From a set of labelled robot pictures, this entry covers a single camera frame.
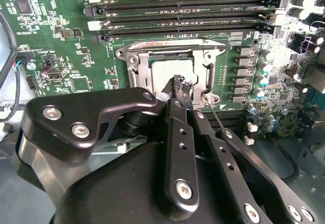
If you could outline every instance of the integrated circuit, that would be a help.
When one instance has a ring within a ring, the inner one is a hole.
[[[29,0],[15,0],[15,5],[20,15],[33,13],[33,9],[31,8]]]

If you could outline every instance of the black connector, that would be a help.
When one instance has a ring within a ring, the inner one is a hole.
[[[31,60],[35,59],[35,55],[32,51],[19,52],[16,57],[16,61],[21,61],[22,64],[27,64]]]

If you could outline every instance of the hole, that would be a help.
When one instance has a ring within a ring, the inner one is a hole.
[[[182,134],[182,135],[186,135],[186,132],[184,129],[180,129],[179,132]]]
[[[117,56],[118,56],[118,57],[123,56],[123,52],[122,52],[122,51],[118,51],[118,52],[117,52]]]
[[[225,153],[225,149],[224,149],[224,148],[219,147],[219,149],[220,149],[220,151],[221,151],[222,153]]]
[[[179,147],[180,147],[182,150],[187,150],[185,144],[183,144],[183,143],[180,143],[180,144],[179,144]]]
[[[230,163],[227,163],[227,167],[230,169],[230,170],[234,170],[235,168],[232,166],[232,164],[230,164]]]

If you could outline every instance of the chip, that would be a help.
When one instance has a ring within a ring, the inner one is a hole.
[[[298,54],[291,54],[290,60],[297,60],[298,59]]]
[[[22,15],[33,13],[29,0],[15,0],[15,4],[19,14]]]
[[[68,28],[63,29],[63,30],[62,30],[62,36],[63,36],[63,38],[65,38],[65,39],[70,39],[70,38],[73,37],[73,32],[72,32],[71,29],[68,29]]]
[[[277,83],[277,81],[278,81],[278,78],[277,77],[270,77],[270,84],[275,84],[275,83]]]
[[[288,94],[287,93],[282,93],[280,95],[280,100],[285,100],[286,98],[288,98]]]

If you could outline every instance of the black chip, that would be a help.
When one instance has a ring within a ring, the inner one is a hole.
[[[278,81],[277,77],[270,77],[270,84],[275,84]]]
[[[283,31],[281,31],[279,34],[277,34],[275,36],[276,39],[283,39],[283,37],[284,37],[284,32]]]
[[[89,53],[89,51],[88,51],[88,49],[86,47],[81,48],[81,52],[83,54],[88,54]]]
[[[293,104],[299,104],[300,98],[293,98],[291,101]]]
[[[62,27],[57,26],[57,27],[54,28],[54,30],[55,30],[56,33],[59,34],[59,33],[62,32]]]
[[[32,14],[33,10],[31,8],[29,0],[15,0],[17,11],[19,14]]]
[[[282,93],[280,95],[280,100],[285,100],[286,98],[288,98],[288,94],[287,93]]]
[[[291,54],[290,60],[297,60],[298,59],[298,54]]]
[[[75,33],[76,38],[79,38],[79,37],[82,36],[81,31],[80,31],[79,28],[75,28],[75,29],[73,30],[73,32]]]

